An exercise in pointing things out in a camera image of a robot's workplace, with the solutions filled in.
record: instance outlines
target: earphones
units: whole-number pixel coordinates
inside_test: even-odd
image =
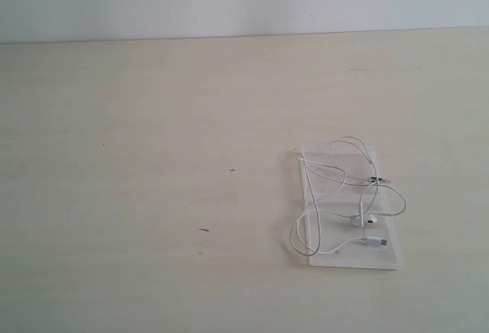
[[[346,170],[342,169],[335,161],[335,158],[333,156],[333,150],[335,148],[335,145],[337,143],[343,143],[343,144],[348,144],[350,146],[353,146],[357,151],[360,152],[362,157],[370,164],[371,169],[373,171],[373,176],[369,176],[368,178],[362,178],[360,176],[356,176],[352,173],[347,172]],[[289,235],[289,240],[292,248],[299,254],[305,256],[305,257],[311,257],[316,254],[333,254],[333,253],[338,253],[338,250],[345,246],[348,243],[351,242],[361,242],[364,243],[368,246],[385,246],[387,245],[387,240],[383,238],[377,238],[377,237],[371,237],[367,236],[365,233],[365,224],[375,224],[377,223],[377,217],[376,215],[379,216],[386,216],[386,217],[391,217],[391,216],[397,216],[403,213],[406,210],[406,199],[397,191],[395,188],[392,186],[389,186],[390,184],[389,180],[386,180],[384,178],[381,178],[378,176],[377,173],[377,167],[374,164],[374,161],[371,158],[370,153],[368,152],[367,146],[365,145],[364,142],[362,142],[360,139],[352,136],[347,136],[347,137],[341,137],[337,140],[331,141],[331,147],[329,148],[329,157],[331,159],[332,165],[326,165],[324,163],[318,163],[316,161],[311,161],[306,159],[306,155],[304,152],[300,154],[298,157],[299,161],[303,162],[304,166],[304,175],[306,178],[306,187],[309,189],[311,198],[313,202],[306,204],[306,207],[304,210],[300,213],[300,215],[296,218],[295,222],[293,223],[291,229],[290,229],[290,235]],[[317,167],[329,169],[329,170],[337,170],[342,174],[342,179],[334,179],[329,176],[324,176],[317,171],[311,170],[308,165],[316,165]],[[317,176],[322,179],[329,180],[331,182],[337,183],[338,187],[335,191],[330,192],[325,194],[324,196],[321,196],[319,198],[316,197],[316,194],[313,191],[312,185],[311,185],[311,180],[310,180],[310,175]],[[353,214],[353,215],[342,215],[336,212],[331,212],[327,209],[321,209],[318,206],[318,201],[324,198],[327,198],[329,196],[332,196],[340,191],[344,186],[360,186],[364,187],[362,190],[359,200],[358,200],[358,213]],[[364,194],[369,190],[374,188],[374,195],[372,196],[372,200],[370,203],[365,206],[363,203],[364,200]],[[397,196],[399,196],[403,200],[403,207],[400,211],[395,212],[395,213],[389,213],[389,212],[374,212],[371,211],[371,207],[374,204],[379,188],[385,188],[389,189],[390,191],[394,192]],[[318,243],[316,247],[310,247],[306,244],[306,242],[303,240],[303,238],[300,236],[300,223],[303,220],[303,218],[310,214],[310,213],[316,213],[316,218],[317,218],[317,233],[318,233]],[[322,237],[322,227],[321,227],[321,222],[320,222],[320,215],[322,213],[334,215],[337,217],[341,218],[348,218],[349,222],[354,225],[355,227],[361,227],[363,231],[363,236],[359,236],[357,238],[351,238],[346,241],[343,241],[340,243],[340,245],[334,247],[333,249],[327,250],[327,251],[322,251],[321,250],[321,237]],[[301,245],[306,249],[306,252],[300,250],[297,248],[296,244],[294,243],[294,233],[296,234],[297,238],[299,239]]]

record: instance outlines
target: light wood tabletop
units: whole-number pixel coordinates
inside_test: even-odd
[[[1,330],[488,331],[488,103],[486,27],[1,46]],[[342,135],[403,269],[288,245],[294,151]]]

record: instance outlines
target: earphone packaging tray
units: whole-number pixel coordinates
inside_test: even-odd
[[[308,161],[334,166],[330,157],[331,144],[308,144],[301,147],[301,152]],[[377,168],[377,176],[382,177],[375,150],[367,146],[368,152]],[[372,166],[365,157],[353,146],[347,144],[335,144],[334,161],[338,167],[348,173],[368,179],[373,176]],[[305,173],[305,163],[300,161],[304,207],[313,204],[311,192]],[[337,188],[343,180],[343,173],[338,170],[328,169],[312,163],[307,164],[309,169],[309,180],[316,195],[320,209],[341,215],[357,215],[360,194],[363,186],[344,185],[338,192]],[[336,179],[340,183],[322,178],[326,176]],[[364,205],[370,204],[375,192],[371,187],[363,197]],[[377,196],[371,208],[372,212],[390,213],[390,199],[387,189],[379,187]],[[354,268],[377,268],[395,270],[403,266],[403,257],[400,245],[397,241],[396,231],[393,223],[394,217],[376,216],[377,221],[372,224],[365,223],[365,234],[377,236],[387,240],[383,247],[368,247],[362,242],[351,242],[338,250],[335,254],[315,254],[309,257],[309,265],[323,267],[354,267]],[[362,228],[351,223],[349,218],[338,217],[325,212],[320,213],[322,226],[321,250],[331,250],[345,240],[363,237]],[[315,248],[318,241],[317,215],[310,212],[305,216],[306,243]]]

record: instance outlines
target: wall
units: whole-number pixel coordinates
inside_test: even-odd
[[[489,24],[489,0],[0,0],[0,42]]]

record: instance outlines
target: wooden table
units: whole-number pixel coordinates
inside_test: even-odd
[[[487,331],[488,102],[486,27],[2,46],[1,330]],[[294,149],[342,135],[402,270],[290,251]]]

